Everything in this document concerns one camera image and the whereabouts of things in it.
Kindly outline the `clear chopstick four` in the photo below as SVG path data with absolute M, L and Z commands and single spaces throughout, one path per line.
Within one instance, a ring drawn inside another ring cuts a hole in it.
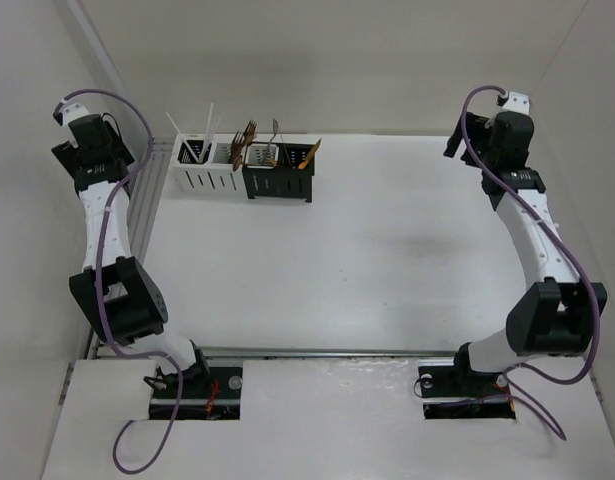
M 173 128 L 175 129 L 177 135 L 180 137 L 181 143 L 189 149 L 192 155 L 195 155 L 193 148 L 188 143 L 187 139 L 185 138 L 185 135 L 183 134 L 182 130 L 179 128 L 177 123 L 174 121 L 173 117 L 169 114 L 169 112 L 165 112 L 165 114 L 168 120 L 170 121 L 170 123 L 172 124 Z

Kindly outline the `clear chopstick three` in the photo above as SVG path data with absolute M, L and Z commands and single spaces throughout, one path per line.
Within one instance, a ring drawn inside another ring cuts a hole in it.
M 184 142 L 184 152 L 181 162 L 188 164 L 201 164 L 202 163 L 202 150 L 203 150 L 204 142 L 203 141 L 191 141 Z

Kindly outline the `gold fork dark handle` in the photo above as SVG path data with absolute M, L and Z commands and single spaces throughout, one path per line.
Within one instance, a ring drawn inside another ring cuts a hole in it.
M 247 148 L 253 143 L 256 138 L 257 123 L 250 120 L 242 134 L 241 139 L 241 156 L 245 157 Z

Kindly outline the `copper fork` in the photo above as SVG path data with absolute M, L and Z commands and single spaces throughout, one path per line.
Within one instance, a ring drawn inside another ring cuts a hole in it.
M 257 123 L 250 120 L 243 132 L 237 132 L 231 144 L 232 170 L 237 171 L 243 163 L 243 150 L 249 146 L 256 136 Z

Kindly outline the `dark steel fork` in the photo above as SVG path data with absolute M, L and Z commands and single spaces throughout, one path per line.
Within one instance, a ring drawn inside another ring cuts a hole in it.
M 279 137 L 277 135 L 276 139 L 273 141 L 272 147 L 271 147 L 271 153 L 274 155 L 275 160 L 277 162 L 275 167 L 284 167 L 283 163 L 282 163 L 282 151 L 281 151 L 281 147 L 279 145 Z

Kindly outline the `gold knife black handle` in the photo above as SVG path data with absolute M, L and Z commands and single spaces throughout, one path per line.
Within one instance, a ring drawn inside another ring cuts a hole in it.
M 298 169 L 299 170 L 304 170 L 306 169 L 310 162 L 315 158 L 316 152 L 318 151 L 320 145 L 321 145 L 322 140 L 319 139 L 313 146 L 312 148 L 309 150 L 309 152 L 307 153 L 307 155 L 304 157 L 304 159 L 301 161 L 301 163 L 298 165 Z

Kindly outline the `clear chopstick two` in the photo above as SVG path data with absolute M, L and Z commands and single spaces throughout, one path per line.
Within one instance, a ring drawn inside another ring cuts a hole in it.
M 199 156 L 199 163 L 202 165 L 205 162 L 205 155 L 209 149 L 210 146 L 210 133 L 211 133 L 211 128 L 212 128 L 212 120 L 213 120 L 213 111 L 214 111 L 214 102 L 210 103 L 210 107 L 209 107 L 209 111 L 208 111 L 208 117 L 207 117 L 207 123 L 206 123 L 206 128 L 205 128 L 205 133 L 203 136 L 203 146 L 201 149 L 201 153 Z

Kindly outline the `gold fork green handle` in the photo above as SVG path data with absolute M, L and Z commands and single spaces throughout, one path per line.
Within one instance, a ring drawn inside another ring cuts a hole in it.
M 233 171 L 236 171 L 239 168 L 239 156 L 241 155 L 242 149 L 245 145 L 246 140 L 244 133 L 241 131 L 237 131 L 232 139 L 230 147 L 230 162 Z

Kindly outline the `silver spoon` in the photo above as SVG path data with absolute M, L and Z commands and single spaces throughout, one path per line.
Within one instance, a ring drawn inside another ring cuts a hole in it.
M 275 160 L 274 155 L 271 153 L 271 147 L 272 147 L 273 141 L 276 139 L 277 135 L 279 134 L 279 131 L 280 131 L 279 122 L 276 118 L 273 118 L 272 119 L 272 134 L 265 146 L 265 149 L 263 150 L 263 154 L 260 159 L 261 166 L 265 166 L 265 165 L 271 166 L 271 167 L 276 166 L 277 162 Z

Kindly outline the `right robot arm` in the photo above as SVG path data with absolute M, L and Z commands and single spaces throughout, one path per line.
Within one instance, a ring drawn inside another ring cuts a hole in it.
M 543 356 L 585 355 L 582 370 L 588 372 L 598 350 L 607 291 L 589 279 L 560 238 L 545 184 L 526 165 L 533 134 L 526 114 L 486 118 L 464 111 L 444 152 L 453 157 L 464 145 L 462 161 L 480 168 L 482 189 L 508 230 L 526 284 L 502 330 L 455 354 L 450 381 L 464 394 L 482 387 L 487 375 Z

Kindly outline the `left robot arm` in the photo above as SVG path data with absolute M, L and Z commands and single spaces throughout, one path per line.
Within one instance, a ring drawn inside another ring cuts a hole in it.
M 162 293 L 131 252 L 130 195 L 122 181 L 133 156 L 112 125 L 83 105 L 68 105 L 59 119 L 73 138 L 52 152 L 74 181 L 87 234 L 82 269 L 69 279 L 72 296 L 100 339 L 141 354 L 160 352 L 163 387 L 204 394 L 211 382 L 204 355 L 191 340 L 166 331 Z

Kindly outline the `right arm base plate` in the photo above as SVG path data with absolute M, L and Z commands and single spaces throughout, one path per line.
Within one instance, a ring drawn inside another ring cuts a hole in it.
M 426 420 L 515 420 L 510 389 L 500 373 L 462 374 L 451 361 L 418 363 L 417 385 Z

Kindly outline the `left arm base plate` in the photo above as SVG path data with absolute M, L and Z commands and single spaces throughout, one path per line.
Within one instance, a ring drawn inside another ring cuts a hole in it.
M 209 376 L 186 376 L 182 384 L 182 397 L 177 420 L 231 421 L 241 415 L 243 384 L 241 366 L 210 366 Z M 151 420 L 167 420 L 175 407 L 178 392 L 176 374 L 164 375 L 160 368 L 143 382 L 152 390 L 149 404 Z

